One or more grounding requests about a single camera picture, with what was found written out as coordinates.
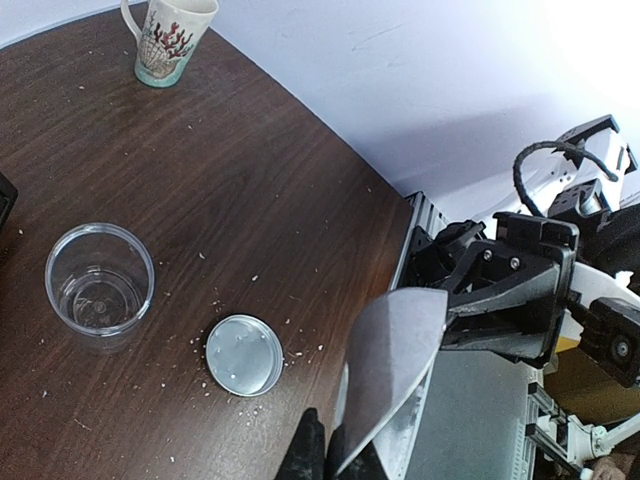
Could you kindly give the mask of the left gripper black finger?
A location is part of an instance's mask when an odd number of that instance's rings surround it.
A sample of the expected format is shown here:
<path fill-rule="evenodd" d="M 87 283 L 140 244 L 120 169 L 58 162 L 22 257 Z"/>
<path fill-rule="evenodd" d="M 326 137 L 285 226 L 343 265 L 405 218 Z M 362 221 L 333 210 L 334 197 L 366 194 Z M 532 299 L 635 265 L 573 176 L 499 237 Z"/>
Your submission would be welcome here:
<path fill-rule="evenodd" d="M 277 472 L 277 480 L 322 480 L 325 428 L 316 408 L 306 409 Z"/>

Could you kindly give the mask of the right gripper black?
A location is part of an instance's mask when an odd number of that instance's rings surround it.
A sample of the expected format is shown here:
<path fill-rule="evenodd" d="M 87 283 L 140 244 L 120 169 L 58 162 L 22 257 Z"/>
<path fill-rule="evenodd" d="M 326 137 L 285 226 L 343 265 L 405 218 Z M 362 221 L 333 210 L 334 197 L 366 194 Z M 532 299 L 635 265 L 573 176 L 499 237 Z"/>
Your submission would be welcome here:
<path fill-rule="evenodd" d="M 576 263 L 579 228 L 499 212 L 496 238 L 472 242 L 442 283 L 444 351 L 489 351 L 541 369 L 556 347 Z"/>

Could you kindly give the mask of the metal scoop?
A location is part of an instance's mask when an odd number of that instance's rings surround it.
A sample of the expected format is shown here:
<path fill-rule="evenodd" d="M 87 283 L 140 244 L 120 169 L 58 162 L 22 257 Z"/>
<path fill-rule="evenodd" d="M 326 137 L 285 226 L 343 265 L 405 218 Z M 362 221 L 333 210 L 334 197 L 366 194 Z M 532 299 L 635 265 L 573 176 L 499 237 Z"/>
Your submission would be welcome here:
<path fill-rule="evenodd" d="M 446 330 L 448 293 L 407 287 L 366 306 L 353 323 L 336 400 L 327 474 L 342 474 L 427 374 Z"/>

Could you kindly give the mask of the clear plastic jar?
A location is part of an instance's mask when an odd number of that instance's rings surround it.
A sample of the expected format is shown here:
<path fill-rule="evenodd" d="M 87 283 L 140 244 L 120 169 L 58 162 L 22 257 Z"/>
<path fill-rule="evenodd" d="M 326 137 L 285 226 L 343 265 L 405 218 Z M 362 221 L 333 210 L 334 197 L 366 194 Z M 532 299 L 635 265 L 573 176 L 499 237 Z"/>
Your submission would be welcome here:
<path fill-rule="evenodd" d="M 45 264 L 48 300 L 86 347 L 101 353 L 125 348 L 149 312 L 155 269 L 145 245 L 111 223 L 76 226 L 52 247 Z"/>

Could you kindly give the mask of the black three-compartment candy tray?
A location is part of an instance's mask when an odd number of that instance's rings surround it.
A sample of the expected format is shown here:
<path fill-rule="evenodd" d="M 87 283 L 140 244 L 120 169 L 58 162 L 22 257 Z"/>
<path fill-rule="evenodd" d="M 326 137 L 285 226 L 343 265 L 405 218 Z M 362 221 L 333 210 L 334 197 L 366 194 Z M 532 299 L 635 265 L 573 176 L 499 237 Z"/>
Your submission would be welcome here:
<path fill-rule="evenodd" d="M 3 228 L 18 198 L 18 190 L 0 174 L 0 229 Z"/>

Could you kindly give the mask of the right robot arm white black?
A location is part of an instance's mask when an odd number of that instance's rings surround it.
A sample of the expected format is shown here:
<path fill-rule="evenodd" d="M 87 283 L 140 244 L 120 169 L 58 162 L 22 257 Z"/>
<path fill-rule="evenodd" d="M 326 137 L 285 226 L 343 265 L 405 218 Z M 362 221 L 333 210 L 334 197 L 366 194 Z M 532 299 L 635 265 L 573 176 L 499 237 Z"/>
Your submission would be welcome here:
<path fill-rule="evenodd" d="M 421 194 L 401 286 L 449 295 L 446 350 L 534 368 L 561 338 L 623 387 L 639 383 L 639 209 L 622 198 L 639 163 L 610 115 L 524 148 L 513 189 L 448 222 Z"/>

